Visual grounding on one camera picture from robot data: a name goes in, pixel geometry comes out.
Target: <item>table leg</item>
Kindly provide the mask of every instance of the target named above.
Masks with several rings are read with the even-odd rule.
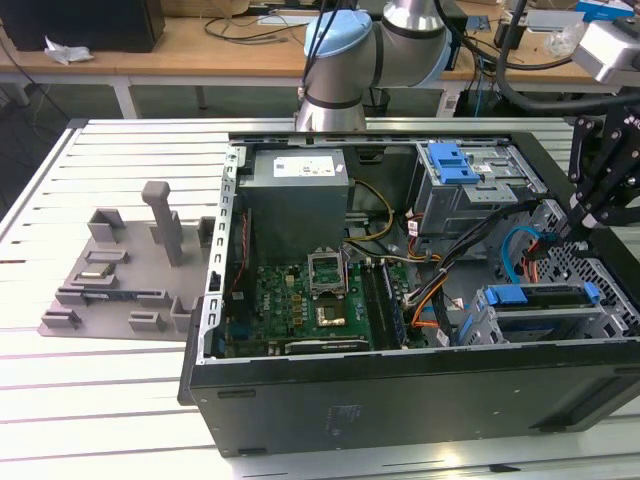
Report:
[[[206,110],[209,105],[207,105],[207,97],[204,94],[204,87],[195,87],[196,88],[196,98],[198,99],[198,108],[200,110]]]
[[[442,91],[440,103],[438,104],[438,112],[436,117],[451,118],[456,113],[458,100],[462,90],[459,87],[447,87]]]
[[[111,86],[116,92],[116,98],[120,105],[122,118],[140,118],[138,106],[131,95],[131,84],[129,83],[129,79],[126,77],[116,77],[112,80]]]
[[[11,100],[16,102],[19,106],[26,107],[29,105],[29,97],[25,93],[22,85],[18,83],[9,83],[4,86],[4,89]]]

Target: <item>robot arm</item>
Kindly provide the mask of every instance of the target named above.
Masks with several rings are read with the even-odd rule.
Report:
[[[330,14],[307,28],[307,56],[318,21],[323,32]],[[429,81],[444,70],[450,43],[431,0],[392,0],[375,23],[365,12],[336,12],[303,80],[296,130],[365,130],[363,91]]]

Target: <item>sticker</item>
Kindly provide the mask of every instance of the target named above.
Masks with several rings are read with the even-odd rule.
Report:
[[[449,346],[449,337],[447,337],[445,333],[440,329],[438,329],[438,333],[436,333],[436,339],[443,347]]]
[[[471,165],[471,170],[476,173],[491,173],[491,167],[489,165]]]
[[[407,227],[409,228],[409,235],[412,237],[418,236],[418,222],[415,220],[409,220],[407,222]]]
[[[362,405],[333,405],[327,411],[324,432],[330,437],[341,437],[357,429]]]
[[[331,157],[277,157],[273,161],[273,176],[335,177]]]
[[[471,154],[475,158],[495,158],[498,156],[498,152],[492,148],[482,148],[482,149],[469,149],[465,152],[466,154]]]
[[[453,298],[451,299],[451,303],[453,303],[453,305],[459,310],[464,310],[464,300],[462,300],[462,298]]]

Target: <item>gray power supply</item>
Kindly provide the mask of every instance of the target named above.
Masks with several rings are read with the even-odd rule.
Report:
[[[349,180],[340,149],[256,152],[252,175],[239,182],[254,214],[260,263],[305,262],[343,241]]]

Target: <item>slatted aluminum table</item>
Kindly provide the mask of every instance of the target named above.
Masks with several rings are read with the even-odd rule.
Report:
[[[571,129],[553,119],[378,119],[369,128],[532,132],[566,171]],[[640,476],[640,401],[587,432],[228,462],[197,409],[175,397],[184,345],[40,337],[40,316],[96,207],[152,220],[149,179],[171,185],[183,222],[213,211],[230,132],[290,131],[290,119],[101,120],[70,125],[0,223],[0,478],[486,478]],[[640,255],[640,230],[616,230]],[[508,465],[521,471],[491,473]]]

